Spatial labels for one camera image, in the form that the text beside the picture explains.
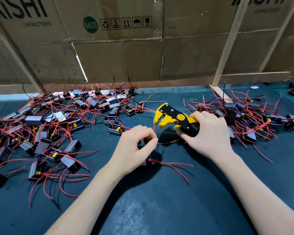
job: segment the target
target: wire stripper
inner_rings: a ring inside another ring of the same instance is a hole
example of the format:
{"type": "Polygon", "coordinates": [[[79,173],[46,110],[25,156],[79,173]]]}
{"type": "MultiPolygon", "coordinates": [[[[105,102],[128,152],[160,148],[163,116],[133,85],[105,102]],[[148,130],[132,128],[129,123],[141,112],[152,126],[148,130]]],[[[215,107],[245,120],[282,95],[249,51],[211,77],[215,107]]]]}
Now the wire stripper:
{"type": "Polygon", "coordinates": [[[195,118],[187,116],[185,113],[182,113],[171,106],[168,103],[164,103],[159,106],[156,110],[154,125],[157,124],[159,119],[164,115],[164,118],[161,119],[159,123],[159,128],[163,128],[168,124],[175,124],[175,129],[180,129],[184,133],[188,134],[191,137],[197,135],[198,130],[195,130],[191,125],[198,122],[195,118]]]}

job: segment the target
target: recycle symbol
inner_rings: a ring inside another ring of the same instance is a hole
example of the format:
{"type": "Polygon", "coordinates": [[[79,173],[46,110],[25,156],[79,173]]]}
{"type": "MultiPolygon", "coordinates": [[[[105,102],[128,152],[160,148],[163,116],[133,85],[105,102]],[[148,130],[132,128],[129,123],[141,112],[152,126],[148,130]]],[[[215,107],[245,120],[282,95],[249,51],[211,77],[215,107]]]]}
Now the recycle symbol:
{"type": "Polygon", "coordinates": [[[104,21],[104,22],[102,23],[102,26],[103,26],[105,29],[109,28],[109,24],[108,24],[108,22],[106,22],[106,21],[104,21]]]}

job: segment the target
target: right hand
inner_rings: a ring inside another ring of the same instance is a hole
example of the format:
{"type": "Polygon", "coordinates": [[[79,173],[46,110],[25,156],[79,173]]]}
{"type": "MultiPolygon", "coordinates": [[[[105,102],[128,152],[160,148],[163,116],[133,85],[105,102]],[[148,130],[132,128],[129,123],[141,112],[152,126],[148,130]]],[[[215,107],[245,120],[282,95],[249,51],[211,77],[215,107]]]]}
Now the right hand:
{"type": "Polygon", "coordinates": [[[181,130],[177,130],[177,133],[193,149],[213,161],[226,153],[233,152],[229,130],[224,118],[218,118],[206,111],[195,111],[190,117],[195,118],[200,123],[198,134],[195,137],[190,137],[181,130]]]}

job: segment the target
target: dark teal work surface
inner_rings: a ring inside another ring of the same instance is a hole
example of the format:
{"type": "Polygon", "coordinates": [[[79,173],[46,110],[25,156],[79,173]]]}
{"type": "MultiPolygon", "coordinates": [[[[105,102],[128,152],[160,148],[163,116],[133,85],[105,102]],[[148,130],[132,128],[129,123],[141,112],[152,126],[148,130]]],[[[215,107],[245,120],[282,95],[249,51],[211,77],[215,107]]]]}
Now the dark teal work surface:
{"type": "MultiPolygon", "coordinates": [[[[250,96],[266,95],[269,103],[275,103],[280,95],[259,85],[259,89],[250,90],[250,96]]],[[[247,92],[250,86],[233,86],[232,90],[247,92]]],[[[183,99],[196,99],[202,102],[210,99],[210,88],[201,88],[182,92],[155,93],[151,101],[166,101],[171,106],[185,111],[183,99]]],[[[136,101],[146,100],[151,94],[141,94],[136,101]]],[[[156,110],[161,103],[147,103],[145,107],[156,110]]],[[[294,103],[282,98],[278,113],[285,116],[294,114],[294,103]]],[[[128,117],[121,114],[131,127],[145,125],[153,127],[153,113],[143,113],[128,117]]],[[[118,143],[119,136],[108,133],[108,126],[98,123],[96,126],[86,126],[85,129],[73,134],[74,139],[82,143],[81,151],[100,151],[83,153],[77,156],[95,176],[110,159],[118,143]]],[[[173,126],[167,126],[160,132],[173,132],[173,126]]],[[[265,160],[249,145],[244,148],[238,141],[233,144],[233,150],[239,154],[251,170],[287,205],[294,210],[294,131],[280,130],[279,140],[256,142],[257,148],[273,163],[265,160]]],[[[159,142],[170,142],[177,139],[171,134],[161,134],[159,142]]],[[[14,158],[24,156],[18,149],[14,158]]],[[[192,164],[194,167],[182,165],[179,169],[189,180],[189,185],[183,177],[166,166],[153,165],[140,168],[124,177],[113,190],[98,221],[93,234],[254,234],[242,205],[236,197],[231,185],[222,172],[207,158],[193,151],[184,142],[170,145],[158,145],[152,158],[163,162],[180,162],[192,164]]],[[[0,171],[7,173],[28,162],[9,162],[0,171]]],[[[64,212],[74,198],[59,193],[55,182],[47,182],[47,193],[55,196],[56,205],[48,199],[42,190],[42,185],[35,188],[32,209],[29,209],[29,194],[32,184],[26,180],[24,172],[9,178],[0,189],[0,235],[42,235],[64,212]]],[[[86,170],[79,173],[88,174],[86,170]]],[[[79,195],[90,180],[78,183],[65,183],[67,193],[79,195]]]]}

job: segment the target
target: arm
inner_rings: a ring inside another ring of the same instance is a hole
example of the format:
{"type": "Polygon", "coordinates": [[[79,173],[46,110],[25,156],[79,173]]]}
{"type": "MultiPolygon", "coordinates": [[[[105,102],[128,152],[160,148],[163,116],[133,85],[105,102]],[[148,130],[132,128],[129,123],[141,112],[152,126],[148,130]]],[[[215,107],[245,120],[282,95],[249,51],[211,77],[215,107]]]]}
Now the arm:
{"type": "Polygon", "coordinates": [[[294,211],[278,198],[236,155],[224,118],[194,112],[200,122],[196,137],[178,134],[196,151],[210,158],[223,171],[259,234],[294,234],[294,211]]]}
{"type": "Polygon", "coordinates": [[[157,135],[145,126],[138,125],[124,132],[110,161],[98,171],[86,189],[45,235],[90,234],[114,187],[122,177],[146,160],[156,148],[157,142],[157,135]],[[138,150],[137,143],[142,138],[149,142],[138,150]]]}

